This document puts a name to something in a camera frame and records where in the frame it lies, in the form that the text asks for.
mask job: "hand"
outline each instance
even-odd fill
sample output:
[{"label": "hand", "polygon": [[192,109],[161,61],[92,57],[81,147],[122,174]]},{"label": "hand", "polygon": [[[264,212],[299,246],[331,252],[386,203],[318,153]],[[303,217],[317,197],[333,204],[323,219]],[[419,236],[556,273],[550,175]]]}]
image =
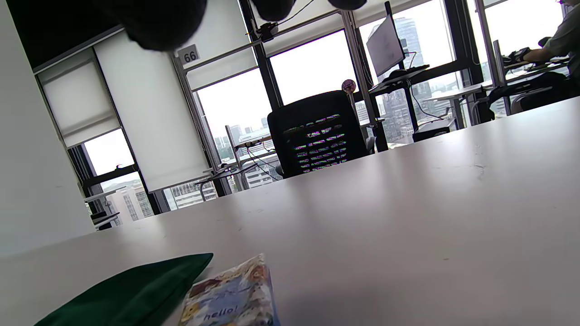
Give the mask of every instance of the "hand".
[{"label": "hand", "polygon": [[514,51],[509,55],[509,59],[514,63],[524,62],[524,56],[530,52],[530,48],[523,48],[518,51]]}]

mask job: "office chair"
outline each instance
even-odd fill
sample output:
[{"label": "office chair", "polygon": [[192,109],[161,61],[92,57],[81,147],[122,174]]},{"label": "office chair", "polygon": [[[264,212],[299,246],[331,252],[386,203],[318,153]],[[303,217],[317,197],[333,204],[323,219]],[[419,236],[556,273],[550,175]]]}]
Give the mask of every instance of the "office chair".
[{"label": "office chair", "polygon": [[363,139],[358,119],[341,90],[283,106],[268,115],[270,134],[284,179],[373,153],[374,137]]}]

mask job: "white window blind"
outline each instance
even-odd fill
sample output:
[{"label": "white window blind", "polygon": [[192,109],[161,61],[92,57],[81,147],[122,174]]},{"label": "white window blind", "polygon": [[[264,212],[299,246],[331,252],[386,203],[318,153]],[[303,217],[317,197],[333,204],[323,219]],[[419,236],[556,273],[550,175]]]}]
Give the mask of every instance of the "white window blind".
[{"label": "white window blind", "polygon": [[67,147],[119,128],[89,50],[43,71],[38,78]]},{"label": "white window blind", "polygon": [[[189,68],[208,59],[250,43],[247,28],[236,0],[211,0],[204,20],[195,35],[182,48],[195,44],[200,56],[184,66]],[[217,81],[237,75],[257,66],[252,49],[243,50],[217,62],[196,68],[188,74],[192,90],[200,89]]]},{"label": "white window blind", "polygon": [[[391,0],[390,4],[393,13],[398,13],[429,1],[430,0]],[[357,26],[359,27],[375,20],[385,18],[386,15],[385,0],[367,0],[367,3],[364,6],[354,11],[354,18],[357,20]]]},{"label": "white window blind", "polygon": [[253,50],[248,48],[189,71],[187,80],[191,90],[198,90],[234,75],[250,71],[257,66]]},{"label": "white window blind", "polygon": [[342,16],[336,13],[286,34],[276,36],[273,40],[264,43],[264,49],[266,50],[266,55],[275,56],[296,45],[333,33],[343,27]]},{"label": "white window blind", "polygon": [[208,164],[168,55],[124,32],[95,51],[148,190],[202,176]]},{"label": "white window blind", "polygon": [[485,8],[489,8],[506,1],[508,0],[483,0],[483,4],[485,5]]}]

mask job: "chair armrest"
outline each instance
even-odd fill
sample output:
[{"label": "chair armrest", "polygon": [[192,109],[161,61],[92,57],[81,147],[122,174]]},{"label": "chair armrest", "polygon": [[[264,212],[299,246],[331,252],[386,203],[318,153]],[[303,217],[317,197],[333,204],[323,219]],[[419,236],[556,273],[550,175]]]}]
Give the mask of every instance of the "chair armrest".
[{"label": "chair armrest", "polygon": [[368,154],[374,154],[375,153],[375,142],[376,142],[376,137],[369,137],[367,138],[367,152]]}]

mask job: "green cloth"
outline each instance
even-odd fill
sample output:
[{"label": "green cloth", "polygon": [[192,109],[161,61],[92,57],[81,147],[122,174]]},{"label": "green cloth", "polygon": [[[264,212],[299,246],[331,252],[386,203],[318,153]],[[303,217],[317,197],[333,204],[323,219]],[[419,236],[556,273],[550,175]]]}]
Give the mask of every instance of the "green cloth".
[{"label": "green cloth", "polygon": [[80,294],[36,326],[159,326],[183,301],[212,253],[143,265]]}]

